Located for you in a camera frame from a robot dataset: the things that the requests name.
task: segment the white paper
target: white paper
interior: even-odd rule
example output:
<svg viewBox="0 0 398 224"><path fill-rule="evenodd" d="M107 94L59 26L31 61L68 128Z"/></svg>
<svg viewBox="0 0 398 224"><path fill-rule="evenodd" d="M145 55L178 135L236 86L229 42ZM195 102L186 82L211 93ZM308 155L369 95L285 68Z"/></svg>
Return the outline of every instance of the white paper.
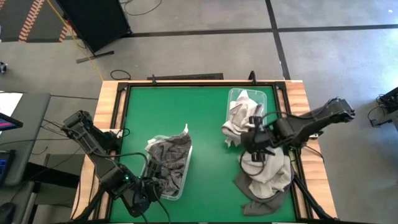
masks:
<svg viewBox="0 0 398 224"><path fill-rule="evenodd" d="M0 113L11 116L21 97L22 93L3 93L3 91L0 91Z"/></svg>

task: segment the clear plastic bin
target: clear plastic bin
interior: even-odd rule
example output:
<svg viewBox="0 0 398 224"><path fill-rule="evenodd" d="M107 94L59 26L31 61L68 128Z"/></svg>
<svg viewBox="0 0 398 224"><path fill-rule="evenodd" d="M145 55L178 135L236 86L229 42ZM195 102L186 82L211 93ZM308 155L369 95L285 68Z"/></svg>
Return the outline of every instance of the clear plastic bin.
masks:
<svg viewBox="0 0 398 224"><path fill-rule="evenodd" d="M239 95L242 93L242 91L246 90L248 93L248 97L250 99L252 99L253 101L255 101L257 104L262 104L264 105L264 110L262 112L262 115L264 116L266 111L267 111L267 95L262 92L262 91L257 91L257 90L247 90L247 89L242 89L242 88L232 88L229 91L228 94L228 104L227 104L227 108L226 108L226 121L228 120L228 115L229 115L229 110L231 107L231 102L232 101L236 101L239 97ZM267 123L267 118L265 117L262 120L263 124Z"/></svg>
<svg viewBox="0 0 398 224"><path fill-rule="evenodd" d="M169 137L168 136L158 135L158 136L155 136L153 139L155 139L157 141L157 140L160 140L160 139L167 139L167 138L169 138ZM184 190L185 179L187 178L189 163L191 161L191 155L192 155L192 145L191 145L191 148L189 149L189 153L188 153L188 157L187 157L187 163L185 164L185 170L184 170L184 174L182 175L182 180L181 180L181 187L180 187L180 190L178 191L178 193L176 193L174 195L164 195L164 194L162 194L161 198L164 198L164 199L167 199L167 200L178 200L181 197L182 192ZM142 166L142 171L141 171L142 174L143 174L144 168L145 168L145 164L144 164L144 166Z"/></svg>

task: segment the green table surface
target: green table surface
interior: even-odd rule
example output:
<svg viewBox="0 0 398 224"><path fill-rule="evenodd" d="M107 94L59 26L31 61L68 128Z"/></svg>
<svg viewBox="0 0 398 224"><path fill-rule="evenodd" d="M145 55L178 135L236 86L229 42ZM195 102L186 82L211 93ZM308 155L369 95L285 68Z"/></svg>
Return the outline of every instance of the green table surface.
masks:
<svg viewBox="0 0 398 224"><path fill-rule="evenodd" d="M241 147L228 148L221 133L226 120L229 88L132 88L121 153L144 152L147 140L156 135L180 134L188 124L192 137L192 156L180 199L161 199L172 222L291 222L295 220L292 197L272 215L245 217L241 205L250 200L235 186ZM250 88L267 95L267 112L275 111L271 87ZM268 121L276 119L269 116ZM144 161L139 156L121 157L120 163L140 174ZM149 222L167 222L159 203L150 205L145 216ZM110 221L143 222L133 218L119 199L112 204Z"/></svg>

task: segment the yellow cable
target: yellow cable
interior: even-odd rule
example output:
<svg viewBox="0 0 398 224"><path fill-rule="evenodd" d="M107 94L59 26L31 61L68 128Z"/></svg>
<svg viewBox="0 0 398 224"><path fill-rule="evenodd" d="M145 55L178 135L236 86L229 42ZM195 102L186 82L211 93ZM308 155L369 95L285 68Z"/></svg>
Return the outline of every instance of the yellow cable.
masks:
<svg viewBox="0 0 398 224"><path fill-rule="evenodd" d="M46 1L48 2L48 4L50 5L50 7L52 8L52 10L56 13L56 15L58 16L58 18L61 20L61 22L63 23L63 25L68 29L69 33L72 35L72 38L73 38L73 41L74 41L76 47L77 47L81 52L83 52L83 53L86 55L87 59L91 62L91 64L93 65L94 69L98 72L98 75L99 75L101 81L103 82L103 81L104 81L104 78L103 78L102 73L101 73L100 69L98 68L98 66L94 63L94 61L92 61L92 59L91 59L90 56L87 54L87 52L85 52L83 49L79 48L79 45L78 45L78 43L77 43L77 41L76 41L76 38L75 38L75 36L73 35L72 31L69 29L68 24L63 20L62 16L61 16L61 15L59 14L59 12L54 8L54 6L53 6L53 4L50 2L50 0L46 0Z"/></svg>

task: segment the gray floor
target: gray floor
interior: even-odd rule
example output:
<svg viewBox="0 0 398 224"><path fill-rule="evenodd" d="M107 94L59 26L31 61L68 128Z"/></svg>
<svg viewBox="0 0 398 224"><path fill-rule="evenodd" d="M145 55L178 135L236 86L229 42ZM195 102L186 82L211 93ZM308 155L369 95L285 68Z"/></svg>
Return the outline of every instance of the gray floor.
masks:
<svg viewBox="0 0 398 224"><path fill-rule="evenodd" d="M135 0L127 8L138 13L157 2ZM394 0L272 0L272 5L278 27L398 24ZM130 17L129 22L135 32L270 27L260 0L164 0L154 12ZM304 80L312 108L339 96L357 111L353 122L327 127L320 138L338 216L396 223L397 131L390 124L371 128L366 116L378 94L398 86L398 29L283 33L280 38L290 76ZM218 72L226 79L239 79L247 78L250 70L259 78L282 79L272 34L123 39L106 50L116 54L96 60L105 79L114 69L127 70L134 79ZM72 41L1 43L0 60L10 64L10 71L0 77L0 89L98 97L101 82L95 70L90 63L75 63L82 57ZM76 110L94 113L95 107L95 100L53 97L46 118L61 122ZM55 135L42 131L40 137ZM69 154L76 147L72 142L40 142L35 152L46 146L54 154ZM32 157L34 162L43 159Z"/></svg>

